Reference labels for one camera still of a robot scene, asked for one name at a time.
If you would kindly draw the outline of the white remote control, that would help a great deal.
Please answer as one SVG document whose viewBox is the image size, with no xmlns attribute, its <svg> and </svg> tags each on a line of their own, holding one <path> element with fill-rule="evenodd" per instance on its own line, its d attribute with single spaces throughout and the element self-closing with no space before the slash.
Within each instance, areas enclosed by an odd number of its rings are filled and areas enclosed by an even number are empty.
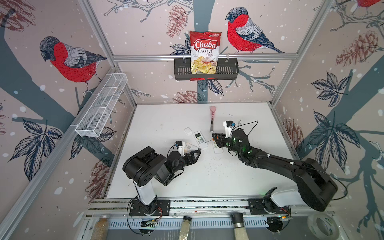
<svg viewBox="0 0 384 240">
<path fill-rule="evenodd" d="M 184 146 L 185 152 L 196 152 L 196 151 L 199 150 L 199 147 L 197 147 L 195 145 L 192 145 L 192 144 L 190 144 L 188 142 L 184 142 L 183 146 Z"/>
<path fill-rule="evenodd" d="M 208 143 L 200 131 L 194 132 L 193 136 L 201 150 L 204 150 L 208 147 Z"/>
</svg>

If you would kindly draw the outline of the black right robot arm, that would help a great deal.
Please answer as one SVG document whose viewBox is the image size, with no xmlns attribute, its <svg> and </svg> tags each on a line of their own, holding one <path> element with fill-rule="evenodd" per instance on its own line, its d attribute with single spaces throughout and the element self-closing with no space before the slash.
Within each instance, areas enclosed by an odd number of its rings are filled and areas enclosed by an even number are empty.
<svg viewBox="0 0 384 240">
<path fill-rule="evenodd" d="M 212 138 L 219 148 L 237 154 L 246 166 L 268 170 L 294 181 L 304 203 L 316 211 L 325 211 L 338 191 L 332 177 L 315 160 L 296 161 L 268 154 L 252 147 L 243 129 L 236 129 L 230 137 L 213 133 Z"/>
</svg>

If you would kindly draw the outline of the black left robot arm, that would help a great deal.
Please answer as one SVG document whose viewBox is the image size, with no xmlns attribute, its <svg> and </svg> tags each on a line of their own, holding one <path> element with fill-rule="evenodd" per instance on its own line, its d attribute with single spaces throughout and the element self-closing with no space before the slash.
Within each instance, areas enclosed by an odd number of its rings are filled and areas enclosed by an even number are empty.
<svg viewBox="0 0 384 240">
<path fill-rule="evenodd" d="M 180 141 L 175 142 L 165 156 L 148 146 L 128 158 L 122 170 L 133 181 L 141 207 L 152 213 L 158 200 L 152 179 L 155 178 L 166 187 L 180 176 L 187 166 L 197 163 L 201 153 L 201 149 L 193 147 L 190 150 Z"/>
</svg>

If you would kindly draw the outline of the black-capped grain jar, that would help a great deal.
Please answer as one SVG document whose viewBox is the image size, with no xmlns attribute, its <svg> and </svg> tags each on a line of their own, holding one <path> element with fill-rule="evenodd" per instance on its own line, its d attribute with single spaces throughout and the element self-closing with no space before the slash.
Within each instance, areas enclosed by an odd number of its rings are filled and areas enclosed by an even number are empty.
<svg viewBox="0 0 384 240">
<path fill-rule="evenodd" d="M 249 240 L 245 224 L 244 224 L 244 215 L 239 212 L 232 212 L 230 214 L 234 232 L 235 232 L 235 240 Z"/>
</svg>

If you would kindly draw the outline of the slim seed bottle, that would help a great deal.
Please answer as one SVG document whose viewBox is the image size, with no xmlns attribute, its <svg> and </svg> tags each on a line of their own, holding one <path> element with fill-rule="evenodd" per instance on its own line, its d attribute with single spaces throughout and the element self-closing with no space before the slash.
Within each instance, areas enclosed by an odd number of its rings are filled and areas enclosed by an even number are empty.
<svg viewBox="0 0 384 240">
<path fill-rule="evenodd" d="M 187 240 L 191 229 L 192 218 L 188 216 L 183 217 L 181 229 L 178 240 Z"/>
</svg>

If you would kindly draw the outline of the Chuba cassava chips bag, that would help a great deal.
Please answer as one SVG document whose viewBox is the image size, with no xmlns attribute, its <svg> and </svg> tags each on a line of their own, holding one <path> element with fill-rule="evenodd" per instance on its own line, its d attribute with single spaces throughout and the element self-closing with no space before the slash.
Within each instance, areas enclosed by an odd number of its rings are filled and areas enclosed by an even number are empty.
<svg viewBox="0 0 384 240">
<path fill-rule="evenodd" d="M 190 31 L 192 74 L 217 73 L 221 34 Z"/>
</svg>

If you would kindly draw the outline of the glass jar of grains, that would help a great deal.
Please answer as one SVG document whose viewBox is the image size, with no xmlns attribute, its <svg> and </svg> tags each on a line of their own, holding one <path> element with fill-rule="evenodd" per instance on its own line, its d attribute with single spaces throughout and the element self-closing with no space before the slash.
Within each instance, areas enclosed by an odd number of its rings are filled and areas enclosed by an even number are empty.
<svg viewBox="0 0 384 240">
<path fill-rule="evenodd" d="M 109 231 L 110 215 L 101 215 L 99 221 L 95 224 L 91 240 L 106 240 Z"/>
</svg>

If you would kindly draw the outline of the clear tape roll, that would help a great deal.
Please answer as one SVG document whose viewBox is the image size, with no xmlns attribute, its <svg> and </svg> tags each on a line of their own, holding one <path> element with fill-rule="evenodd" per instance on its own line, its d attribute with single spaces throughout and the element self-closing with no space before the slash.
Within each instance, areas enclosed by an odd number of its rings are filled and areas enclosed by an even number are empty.
<svg viewBox="0 0 384 240">
<path fill-rule="evenodd" d="M 319 240 L 337 240 L 340 231 L 336 221 L 325 213 L 314 213 L 307 218 L 307 224 L 312 234 Z"/>
</svg>

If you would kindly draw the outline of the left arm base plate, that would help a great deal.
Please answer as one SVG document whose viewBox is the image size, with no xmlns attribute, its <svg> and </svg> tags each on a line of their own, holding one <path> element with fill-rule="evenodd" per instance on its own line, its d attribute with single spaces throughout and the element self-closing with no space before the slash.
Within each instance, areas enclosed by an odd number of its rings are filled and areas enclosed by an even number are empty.
<svg viewBox="0 0 384 240">
<path fill-rule="evenodd" d="M 148 206 L 138 198 L 130 201 L 128 213 L 130 217 L 162 217 L 169 216 L 171 208 L 170 200 L 154 199 Z"/>
</svg>

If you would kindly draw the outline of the black wall basket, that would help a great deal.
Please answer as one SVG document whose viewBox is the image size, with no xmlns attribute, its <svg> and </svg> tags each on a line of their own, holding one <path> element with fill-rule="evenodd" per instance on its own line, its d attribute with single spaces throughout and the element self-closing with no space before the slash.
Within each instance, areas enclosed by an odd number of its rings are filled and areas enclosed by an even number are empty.
<svg viewBox="0 0 384 240">
<path fill-rule="evenodd" d="M 216 74 L 192 74 L 190 59 L 175 59 L 174 75 L 177 81 L 235 80 L 239 74 L 238 60 L 219 59 Z"/>
</svg>

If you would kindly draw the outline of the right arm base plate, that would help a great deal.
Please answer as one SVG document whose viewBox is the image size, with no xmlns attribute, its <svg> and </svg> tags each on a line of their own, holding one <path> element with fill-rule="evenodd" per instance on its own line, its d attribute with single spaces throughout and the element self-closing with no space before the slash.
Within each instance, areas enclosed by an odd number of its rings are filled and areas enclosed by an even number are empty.
<svg viewBox="0 0 384 240">
<path fill-rule="evenodd" d="M 251 215 L 290 215 L 289 207 L 278 207 L 268 199 L 248 199 Z"/>
</svg>

